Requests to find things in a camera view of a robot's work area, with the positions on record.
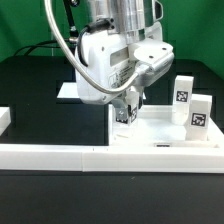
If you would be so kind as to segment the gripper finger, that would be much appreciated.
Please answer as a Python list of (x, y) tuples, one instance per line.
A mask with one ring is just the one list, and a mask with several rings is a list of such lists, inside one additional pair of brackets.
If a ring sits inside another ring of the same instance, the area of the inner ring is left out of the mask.
[(124, 124), (128, 124), (130, 120), (129, 104), (123, 97), (117, 97), (113, 100), (113, 106), (115, 108), (116, 121)]

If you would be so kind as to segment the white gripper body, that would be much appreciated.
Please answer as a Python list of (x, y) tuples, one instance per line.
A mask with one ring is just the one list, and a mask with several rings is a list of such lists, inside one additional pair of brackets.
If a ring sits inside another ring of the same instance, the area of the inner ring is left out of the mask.
[(150, 86), (171, 67), (173, 47), (163, 41), (162, 26), (155, 23), (146, 36), (127, 44), (123, 34), (110, 34), (109, 24), (90, 24), (80, 33), (75, 58), (93, 87), (76, 71), (78, 95), (83, 103), (102, 105), (132, 86), (138, 91)]

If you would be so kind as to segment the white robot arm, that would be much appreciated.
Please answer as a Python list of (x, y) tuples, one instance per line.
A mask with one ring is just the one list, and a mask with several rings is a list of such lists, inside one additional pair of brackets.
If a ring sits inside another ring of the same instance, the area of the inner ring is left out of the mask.
[(144, 89), (170, 69), (173, 47), (163, 41), (158, 0), (86, 0), (89, 23), (70, 50), (56, 24), (52, 0), (44, 0), (51, 31), (76, 74), (86, 104), (112, 104), (115, 120), (131, 124)]

